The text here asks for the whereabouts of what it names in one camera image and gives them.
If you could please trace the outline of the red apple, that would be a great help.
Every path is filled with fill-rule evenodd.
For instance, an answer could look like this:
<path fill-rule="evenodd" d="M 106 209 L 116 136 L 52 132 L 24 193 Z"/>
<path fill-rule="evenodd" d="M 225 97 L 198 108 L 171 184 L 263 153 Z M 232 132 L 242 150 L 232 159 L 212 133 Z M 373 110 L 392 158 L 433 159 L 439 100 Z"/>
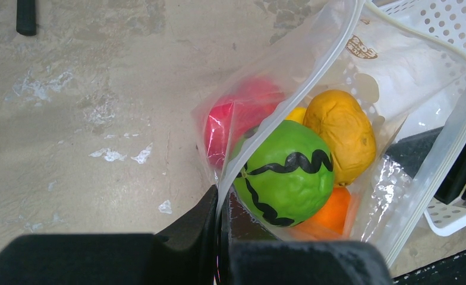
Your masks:
<path fill-rule="evenodd" d="M 271 79 L 251 77 L 237 84 L 221 97 L 207 115 L 204 146 L 208 162 L 221 169 L 226 149 L 250 129 L 260 125 L 285 99 L 285 93 Z"/>

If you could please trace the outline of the yellow pear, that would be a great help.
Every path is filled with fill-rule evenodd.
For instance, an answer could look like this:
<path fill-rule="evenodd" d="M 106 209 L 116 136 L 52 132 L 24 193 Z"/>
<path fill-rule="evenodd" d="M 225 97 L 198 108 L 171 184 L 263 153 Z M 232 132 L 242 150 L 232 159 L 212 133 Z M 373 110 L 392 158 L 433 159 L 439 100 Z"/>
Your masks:
<path fill-rule="evenodd" d="M 306 108 L 305 107 L 295 107 L 289 115 L 285 118 L 285 120 L 288 121 L 294 121 L 299 124 L 303 124 L 303 120 L 306 114 Z"/>

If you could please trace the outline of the clear zip top bag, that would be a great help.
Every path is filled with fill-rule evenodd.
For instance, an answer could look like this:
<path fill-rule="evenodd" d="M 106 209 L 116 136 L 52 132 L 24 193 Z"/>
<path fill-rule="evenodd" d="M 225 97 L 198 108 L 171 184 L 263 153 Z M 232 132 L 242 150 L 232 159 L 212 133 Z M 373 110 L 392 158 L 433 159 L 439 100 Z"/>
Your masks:
<path fill-rule="evenodd" d="M 302 106 L 320 91 L 340 88 L 357 98 L 377 136 L 373 166 L 349 186 L 353 202 L 343 239 L 372 243 L 396 260 L 401 248 L 466 144 L 466 53 L 428 32 L 406 26 L 372 1 L 320 1 L 315 15 L 290 31 L 266 54 L 241 68 L 192 112 L 199 132 L 214 104 L 251 77 L 271 79 L 285 93 L 260 130 L 236 153 L 227 147 L 221 169 L 210 167 L 219 203 L 232 190 L 235 171 L 291 107 Z M 425 116 L 443 129 L 415 178 L 386 155 L 401 139 L 408 118 L 425 103 L 453 95 L 442 116 Z"/>

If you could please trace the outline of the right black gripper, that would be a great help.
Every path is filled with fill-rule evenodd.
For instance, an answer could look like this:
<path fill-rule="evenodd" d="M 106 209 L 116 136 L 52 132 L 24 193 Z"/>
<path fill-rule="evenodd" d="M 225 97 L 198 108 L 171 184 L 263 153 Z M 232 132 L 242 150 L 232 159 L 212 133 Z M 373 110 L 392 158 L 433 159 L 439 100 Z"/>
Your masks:
<path fill-rule="evenodd" d="M 391 144 L 386 155 L 398 163 L 403 171 L 415 178 L 443 127 L 431 129 Z M 434 197 L 445 204 L 456 198 L 466 200 L 466 144 Z"/>

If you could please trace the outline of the green watermelon toy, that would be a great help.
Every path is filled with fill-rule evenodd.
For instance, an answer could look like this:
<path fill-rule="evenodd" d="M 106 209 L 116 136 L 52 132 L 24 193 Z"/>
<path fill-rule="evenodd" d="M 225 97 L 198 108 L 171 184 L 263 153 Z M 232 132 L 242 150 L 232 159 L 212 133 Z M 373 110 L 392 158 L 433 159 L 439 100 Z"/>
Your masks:
<path fill-rule="evenodd" d="M 293 227 L 324 206 L 334 180 L 328 145 L 310 128 L 284 120 L 244 163 L 233 186 L 256 218 Z"/>

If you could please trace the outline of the orange mango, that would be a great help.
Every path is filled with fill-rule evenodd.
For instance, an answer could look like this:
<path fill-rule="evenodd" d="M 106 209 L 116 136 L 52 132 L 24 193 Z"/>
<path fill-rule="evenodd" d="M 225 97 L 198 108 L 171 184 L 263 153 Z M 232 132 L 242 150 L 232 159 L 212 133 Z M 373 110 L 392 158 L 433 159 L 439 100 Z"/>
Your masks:
<path fill-rule="evenodd" d="M 328 145 L 335 186 L 352 184 L 375 161 L 376 138 L 358 101 L 342 90 L 328 90 L 309 103 L 303 125 Z"/>

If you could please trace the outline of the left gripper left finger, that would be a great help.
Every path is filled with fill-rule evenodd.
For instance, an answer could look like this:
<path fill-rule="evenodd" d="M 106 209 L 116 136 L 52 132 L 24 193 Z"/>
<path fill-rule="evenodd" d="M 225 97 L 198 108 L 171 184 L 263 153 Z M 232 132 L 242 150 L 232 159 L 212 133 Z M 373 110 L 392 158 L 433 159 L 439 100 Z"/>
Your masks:
<path fill-rule="evenodd" d="M 0 252 L 0 284 L 212 284 L 218 190 L 158 233 L 23 235 Z"/>

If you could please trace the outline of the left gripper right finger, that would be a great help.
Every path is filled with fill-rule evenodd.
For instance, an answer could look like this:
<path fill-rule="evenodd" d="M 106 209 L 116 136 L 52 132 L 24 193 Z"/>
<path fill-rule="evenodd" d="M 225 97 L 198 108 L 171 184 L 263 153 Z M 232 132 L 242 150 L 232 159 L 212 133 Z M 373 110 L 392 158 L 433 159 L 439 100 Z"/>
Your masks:
<path fill-rule="evenodd" d="M 380 252 L 357 241 L 282 241 L 230 192 L 220 228 L 221 284 L 393 284 Z"/>

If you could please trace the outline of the orange fruit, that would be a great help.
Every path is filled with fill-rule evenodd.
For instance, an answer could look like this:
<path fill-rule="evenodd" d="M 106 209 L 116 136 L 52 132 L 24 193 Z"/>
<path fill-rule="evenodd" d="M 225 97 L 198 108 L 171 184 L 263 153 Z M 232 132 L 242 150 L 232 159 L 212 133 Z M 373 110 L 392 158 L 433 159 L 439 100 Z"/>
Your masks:
<path fill-rule="evenodd" d="M 343 239 L 350 201 L 347 188 L 334 188 L 326 204 L 313 217 L 289 229 L 290 236 L 295 240 Z"/>

